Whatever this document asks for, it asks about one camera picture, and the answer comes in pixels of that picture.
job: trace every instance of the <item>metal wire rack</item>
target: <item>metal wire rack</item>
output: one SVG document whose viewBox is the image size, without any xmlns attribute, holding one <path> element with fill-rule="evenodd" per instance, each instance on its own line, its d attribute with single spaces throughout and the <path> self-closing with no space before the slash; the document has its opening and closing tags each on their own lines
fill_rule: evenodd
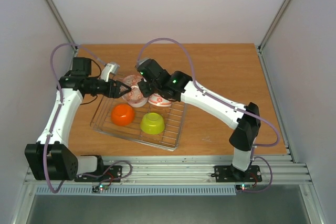
<svg viewBox="0 0 336 224">
<path fill-rule="evenodd" d="M 122 80 L 124 76 L 114 76 L 114 79 Z M 97 132 L 116 136 L 122 139 L 142 143 L 145 145 L 173 151 L 177 148 L 186 113 L 186 104 L 173 102 L 170 107 L 157 107 L 149 103 L 140 108 L 134 108 L 135 118 L 127 126 L 117 126 L 111 121 L 111 112 L 115 106 L 125 103 L 122 98 L 111 99 L 103 97 L 91 120 L 90 126 Z M 158 135 L 144 133 L 140 129 L 142 117 L 149 112 L 162 115 L 165 130 Z"/>
</svg>

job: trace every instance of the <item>white backdrop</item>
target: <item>white backdrop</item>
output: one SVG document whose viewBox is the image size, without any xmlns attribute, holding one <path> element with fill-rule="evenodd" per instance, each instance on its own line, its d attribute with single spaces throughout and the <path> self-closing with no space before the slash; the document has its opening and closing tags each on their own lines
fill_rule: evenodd
<svg viewBox="0 0 336 224">
<path fill-rule="evenodd" d="M 293 0 L 264 53 L 288 137 L 335 223 L 336 0 Z"/>
<path fill-rule="evenodd" d="M 283 0 L 54 0 L 77 43 L 259 44 Z"/>
<path fill-rule="evenodd" d="M 56 97 L 52 49 L 66 42 L 44 0 L 0 0 L 0 223 L 9 223 L 28 169 L 24 150 L 41 134 Z M 69 48 L 55 57 L 57 72 Z"/>
</svg>

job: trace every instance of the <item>wooden tabletop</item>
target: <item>wooden tabletop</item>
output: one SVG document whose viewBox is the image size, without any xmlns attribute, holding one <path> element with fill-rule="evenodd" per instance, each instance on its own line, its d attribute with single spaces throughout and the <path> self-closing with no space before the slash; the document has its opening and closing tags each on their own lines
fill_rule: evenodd
<svg viewBox="0 0 336 224">
<path fill-rule="evenodd" d="M 85 45 L 105 62 L 117 62 L 119 73 L 135 73 L 136 58 L 142 45 Z M 259 106 L 260 115 L 279 128 L 264 74 L 253 44 L 186 44 L 198 82 L 206 88 L 239 103 L 253 102 Z M 84 50 L 80 57 L 90 57 Z M 173 44 L 153 44 L 143 57 L 155 59 L 172 73 L 180 70 L 191 75 L 186 56 Z M 98 74 L 93 66 L 92 74 Z M 87 95 L 83 102 L 92 99 Z M 228 139 L 232 129 L 219 119 L 191 105 L 186 118 L 178 148 L 173 151 L 123 140 L 95 132 L 90 121 L 100 101 L 80 106 L 72 124 L 69 148 L 76 155 L 100 154 L 104 156 L 155 156 L 155 155 L 230 155 L 233 147 Z M 258 143 L 272 143 L 276 139 L 273 130 L 261 124 Z M 259 147 L 257 154 L 285 154 L 283 141 L 272 148 Z"/>
</svg>

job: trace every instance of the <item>black cable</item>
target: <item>black cable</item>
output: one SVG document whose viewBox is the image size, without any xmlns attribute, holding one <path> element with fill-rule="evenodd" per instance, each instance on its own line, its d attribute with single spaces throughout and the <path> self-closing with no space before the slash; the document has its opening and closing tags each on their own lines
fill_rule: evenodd
<svg viewBox="0 0 336 224">
<path fill-rule="evenodd" d="M 96 63 L 94 60 L 90 59 L 94 64 L 96 64 L 96 66 L 99 68 L 99 75 L 97 76 L 93 76 L 91 78 L 95 78 L 95 79 L 98 79 L 101 75 L 101 67 L 98 65 L 98 63 Z"/>
<path fill-rule="evenodd" d="M 98 98 L 98 96 L 96 95 L 94 99 L 92 99 L 92 101 L 89 102 L 85 102 L 85 103 L 81 103 L 80 105 L 86 105 L 86 104 L 90 104 L 91 102 L 94 102 L 96 99 Z"/>
</svg>

